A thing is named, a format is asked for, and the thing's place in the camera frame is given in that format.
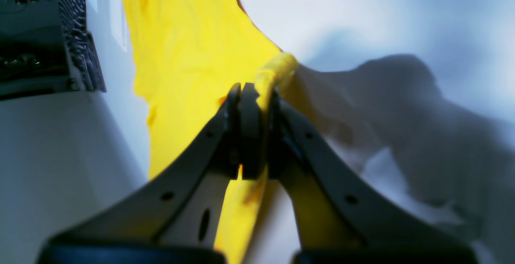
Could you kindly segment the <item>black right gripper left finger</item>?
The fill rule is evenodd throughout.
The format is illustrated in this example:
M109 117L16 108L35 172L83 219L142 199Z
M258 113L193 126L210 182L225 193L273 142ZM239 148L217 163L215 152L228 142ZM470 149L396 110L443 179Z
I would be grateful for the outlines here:
M227 186L264 170L255 86L235 84L193 142L147 185L48 240L40 264L226 264L214 250Z

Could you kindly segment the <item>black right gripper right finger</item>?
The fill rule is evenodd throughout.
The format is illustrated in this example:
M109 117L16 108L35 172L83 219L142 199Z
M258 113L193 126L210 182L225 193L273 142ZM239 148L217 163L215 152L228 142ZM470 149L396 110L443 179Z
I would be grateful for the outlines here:
M476 264L472 249L359 178L313 125L270 100L269 177L288 193L301 249L293 264Z

